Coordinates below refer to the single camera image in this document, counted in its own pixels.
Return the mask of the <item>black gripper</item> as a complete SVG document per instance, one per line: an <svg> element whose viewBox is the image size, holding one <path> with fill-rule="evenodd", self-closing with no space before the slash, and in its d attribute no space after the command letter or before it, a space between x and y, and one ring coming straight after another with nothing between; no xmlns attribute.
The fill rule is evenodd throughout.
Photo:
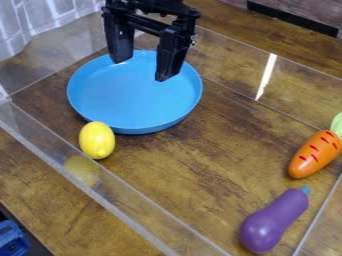
<svg viewBox="0 0 342 256"><path fill-rule="evenodd" d="M135 29L161 34L157 53L155 80L165 82L181 72L195 31L199 11L187 6L183 0L106 0L102 9L107 48L113 61L119 64L133 57ZM162 17L175 16L167 28L147 18L149 14Z"/></svg>

